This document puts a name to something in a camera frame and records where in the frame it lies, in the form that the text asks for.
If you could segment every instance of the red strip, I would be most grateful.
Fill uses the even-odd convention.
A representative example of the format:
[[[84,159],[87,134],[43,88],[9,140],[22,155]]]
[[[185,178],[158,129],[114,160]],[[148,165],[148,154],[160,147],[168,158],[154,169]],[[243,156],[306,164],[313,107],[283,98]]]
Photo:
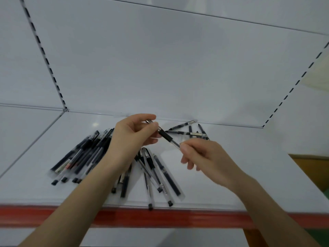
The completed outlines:
[[[42,206],[0,206],[0,227],[36,227],[56,209]],[[303,228],[329,228],[329,214],[290,213]],[[92,227],[255,228],[246,212],[104,208]]]

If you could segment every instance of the white panel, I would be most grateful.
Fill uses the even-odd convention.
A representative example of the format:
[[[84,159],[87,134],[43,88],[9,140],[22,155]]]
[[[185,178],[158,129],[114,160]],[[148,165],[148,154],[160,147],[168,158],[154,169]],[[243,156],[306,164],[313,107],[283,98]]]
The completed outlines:
[[[122,0],[329,34],[329,0]]]
[[[77,111],[262,126],[329,40],[113,0],[26,1]]]
[[[329,156],[329,92],[298,85],[265,126],[292,154]]]
[[[16,246],[34,229],[0,229],[0,245]],[[81,246],[248,247],[242,229],[90,228]]]
[[[0,106],[0,175],[60,114]]]
[[[86,135],[95,129],[114,127],[120,119],[65,113],[0,179],[0,187],[6,187],[0,190],[0,203],[60,204],[76,184],[69,181],[52,186],[53,177],[48,170]],[[164,129],[177,124],[164,120],[159,123]],[[264,138],[262,129],[210,124],[203,124],[203,127],[209,137],[222,144],[232,159],[256,178],[286,211],[329,212],[329,201],[286,153]],[[232,192],[216,185],[201,172],[187,171],[180,163],[182,154],[164,139],[150,149],[163,160],[185,195],[180,200],[169,188],[175,202],[173,208],[245,210]],[[109,195],[105,204],[147,205],[143,176],[136,165],[127,193],[126,199],[120,199],[119,193]],[[155,189],[153,194],[156,207],[168,207]]]
[[[0,0],[0,103],[63,108],[19,0]]]

